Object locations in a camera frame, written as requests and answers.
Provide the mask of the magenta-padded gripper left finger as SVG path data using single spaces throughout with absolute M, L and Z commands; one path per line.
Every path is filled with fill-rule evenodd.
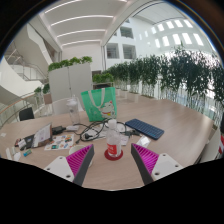
M 94 146 L 85 146 L 71 155 L 59 156 L 44 170 L 81 186 L 94 156 Z

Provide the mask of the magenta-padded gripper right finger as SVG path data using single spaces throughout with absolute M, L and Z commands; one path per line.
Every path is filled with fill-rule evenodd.
M 183 168 L 167 153 L 157 154 L 143 146 L 132 143 L 131 154 L 145 185 L 159 180 Z

